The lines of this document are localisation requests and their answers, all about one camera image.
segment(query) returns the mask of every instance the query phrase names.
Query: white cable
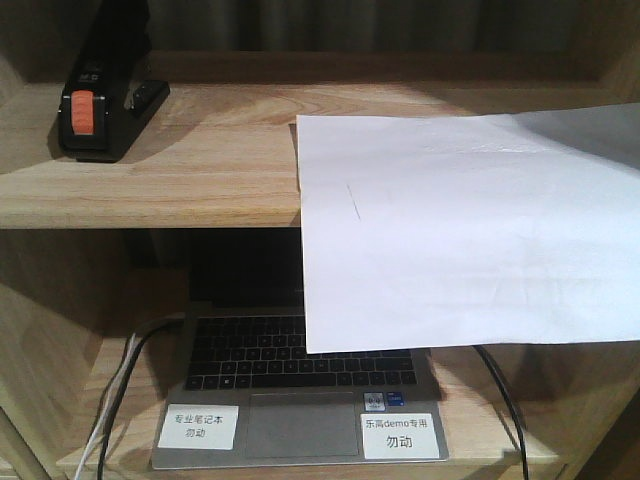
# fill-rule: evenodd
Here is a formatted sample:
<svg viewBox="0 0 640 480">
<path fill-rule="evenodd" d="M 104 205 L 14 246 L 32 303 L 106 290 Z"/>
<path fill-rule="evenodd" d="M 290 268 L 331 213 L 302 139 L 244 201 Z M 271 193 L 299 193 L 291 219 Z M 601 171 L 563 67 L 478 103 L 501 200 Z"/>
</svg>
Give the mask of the white cable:
<svg viewBox="0 0 640 480">
<path fill-rule="evenodd" d="M 118 370 L 116 370 L 116 373 L 113 375 L 113 377 L 111 377 L 111 380 L 107 385 L 104 401 L 102 402 L 102 409 L 100 410 L 98 420 L 96 421 L 93 430 L 91 431 L 89 440 L 87 440 L 87 444 L 84 447 L 82 456 L 80 457 L 80 461 L 78 462 L 78 467 L 76 468 L 76 473 L 73 476 L 73 480 L 80 480 L 80 474 L 82 473 L 84 464 L 86 463 L 87 458 L 89 458 L 89 455 L 91 454 L 91 452 L 93 452 L 93 449 L 96 446 L 96 439 L 98 437 L 98 434 L 100 433 L 100 430 L 102 430 L 102 425 L 104 424 L 104 421 L 107 418 L 107 413 L 109 412 L 109 409 L 111 407 L 111 397 L 113 395 L 113 391 L 117 388 L 118 385 L 120 385 L 121 377 L 124 374 L 126 366 L 131 360 L 131 356 L 133 355 L 133 351 L 135 349 L 135 340 L 136 333 L 134 332 L 131 334 L 129 340 L 127 341 L 126 351 L 122 358 L 122 361 L 120 362 Z"/>
<path fill-rule="evenodd" d="M 135 350 L 135 347 L 136 347 L 136 338 L 140 336 L 141 331 L 150 330 L 151 329 L 150 327 L 155 326 L 156 323 L 166 322 L 167 320 L 172 320 L 172 319 L 175 320 L 178 318 L 183 319 L 184 314 L 175 313 L 173 315 L 169 315 L 161 319 L 149 320 L 148 322 L 145 322 L 142 325 L 140 325 L 127 340 L 127 344 L 125 347 L 125 354 L 122 358 L 122 361 L 120 362 L 120 365 L 118 366 L 118 369 L 116 370 L 116 373 L 113 374 L 113 377 L 111 377 L 111 380 L 107 384 L 107 389 L 104 395 L 104 401 L 102 402 L 102 408 L 100 409 L 100 413 L 98 414 L 98 419 L 96 420 L 96 424 L 93 427 L 93 430 L 89 435 L 89 439 L 87 440 L 87 443 L 84 447 L 82 456 L 80 457 L 80 461 L 78 462 L 78 467 L 76 468 L 76 472 L 73 476 L 73 480 L 80 480 L 80 474 L 82 473 L 82 469 L 84 468 L 84 465 L 87 462 L 87 458 L 89 458 L 89 455 L 91 455 L 94 448 L 96 447 L 96 444 L 97 444 L 96 440 L 98 438 L 98 434 L 100 433 L 100 430 L 102 430 L 102 426 L 107 418 L 107 414 L 111 409 L 111 397 L 113 395 L 113 391 L 120 386 L 122 376 L 124 375 L 126 367 L 129 365 L 131 361 L 131 357 L 133 356 L 133 351 Z"/>
</svg>

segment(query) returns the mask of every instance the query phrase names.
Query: black cable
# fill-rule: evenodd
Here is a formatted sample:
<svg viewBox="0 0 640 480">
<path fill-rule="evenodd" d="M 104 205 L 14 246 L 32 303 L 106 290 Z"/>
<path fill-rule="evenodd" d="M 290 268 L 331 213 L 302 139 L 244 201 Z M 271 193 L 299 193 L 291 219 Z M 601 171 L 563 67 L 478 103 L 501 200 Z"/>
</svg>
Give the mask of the black cable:
<svg viewBox="0 0 640 480">
<path fill-rule="evenodd" d="M 113 404 L 109 410 L 109 415 L 107 416 L 104 423 L 104 428 L 102 431 L 103 433 L 102 447 L 100 449 L 100 459 L 98 460 L 98 468 L 97 468 L 97 475 L 96 475 L 98 480 L 102 480 L 102 476 L 104 473 L 104 466 L 105 466 L 106 457 L 107 457 L 107 450 L 109 448 L 109 439 L 111 437 L 111 431 L 113 430 L 113 424 L 115 423 L 116 415 L 118 414 L 118 409 L 122 404 L 122 399 L 124 398 L 124 394 L 127 391 L 127 386 L 129 385 L 129 379 L 131 378 L 131 373 L 133 372 L 133 368 L 135 367 L 136 362 L 138 361 L 138 357 L 140 356 L 142 347 L 147 342 L 147 340 L 149 340 L 149 338 L 151 338 L 156 333 L 161 332 L 163 330 L 169 330 L 181 324 L 182 324 L 181 321 L 174 320 L 154 328 L 153 330 L 149 331 L 144 337 L 140 339 L 140 342 L 138 342 L 135 349 L 133 350 L 131 359 L 129 360 L 129 364 L 127 365 L 127 369 L 125 370 L 124 375 L 122 377 L 122 382 L 120 383 L 116 396 L 113 399 Z"/>
<path fill-rule="evenodd" d="M 509 413 L 511 414 L 511 418 L 513 419 L 513 423 L 516 426 L 516 432 L 518 434 L 518 443 L 520 444 L 520 458 L 522 460 L 522 478 L 524 478 L 524 480 L 529 480 L 529 463 L 527 461 L 527 449 L 524 441 L 524 431 L 522 427 L 524 425 L 524 422 L 520 417 L 520 414 L 518 413 L 515 402 L 509 394 L 509 390 L 507 389 L 507 382 L 504 378 L 504 375 L 502 374 L 502 371 L 500 370 L 500 367 L 498 366 L 494 358 L 481 345 L 474 345 L 473 348 L 475 348 L 476 352 L 478 352 L 478 355 L 480 355 L 480 358 L 482 358 L 482 361 L 489 369 L 491 376 L 495 380 L 496 385 L 498 386 L 498 389 L 502 394 L 504 402 L 507 404 L 507 408 L 509 409 Z"/>
</svg>

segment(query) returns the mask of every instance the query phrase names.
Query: laptop sticker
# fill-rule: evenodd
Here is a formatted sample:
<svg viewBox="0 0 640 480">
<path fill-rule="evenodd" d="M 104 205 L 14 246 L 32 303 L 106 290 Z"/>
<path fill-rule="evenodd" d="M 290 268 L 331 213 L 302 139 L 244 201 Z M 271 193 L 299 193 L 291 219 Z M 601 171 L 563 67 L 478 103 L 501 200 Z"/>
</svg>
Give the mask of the laptop sticker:
<svg viewBox="0 0 640 480">
<path fill-rule="evenodd" d="M 387 404 L 390 407 L 404 407 L 402 392 L 387 392 Z"/>
<path fill-rule="evenodd" d="M 364 458 L 440 458 L 430 413 L 363 413 L 360 418 Z"/>
<path fill-rule="evenodd" d="M 367 412 L 384 412 L 384 395 L 381 392 L 365 393 L 364 409 Z"/>
<path fill-rule="evenodd" d="M 232 450 L 237 421 L 237 406 L 171 404 L 158 447 Z"/>
</svg>

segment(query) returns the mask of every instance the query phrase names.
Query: curtain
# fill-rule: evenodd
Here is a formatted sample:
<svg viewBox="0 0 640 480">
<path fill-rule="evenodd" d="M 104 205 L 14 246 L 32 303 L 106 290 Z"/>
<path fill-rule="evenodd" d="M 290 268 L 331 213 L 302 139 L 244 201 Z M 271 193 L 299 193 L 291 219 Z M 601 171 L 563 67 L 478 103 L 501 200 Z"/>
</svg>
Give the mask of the curtain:
<svg viewBox="0 0 640 480">
<path fill-rule="evenodd" d="M 579 0 L 149 0 L 156 49 L 559 51 Z"/>
</svg>

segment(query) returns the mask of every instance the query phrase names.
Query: orange button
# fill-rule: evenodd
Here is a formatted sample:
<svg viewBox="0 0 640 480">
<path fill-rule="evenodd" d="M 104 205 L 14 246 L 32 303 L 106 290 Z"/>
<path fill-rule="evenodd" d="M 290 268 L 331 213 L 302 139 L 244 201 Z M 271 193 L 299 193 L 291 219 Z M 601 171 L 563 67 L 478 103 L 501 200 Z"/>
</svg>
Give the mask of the orange button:
<svg viewBox="0 0 640 480">
<path fill-rule="evenodd" d="M 74 135 L 93 135 L 93 92 L 76 90 L 71 94 L 71 127 Z"/>
</svg>

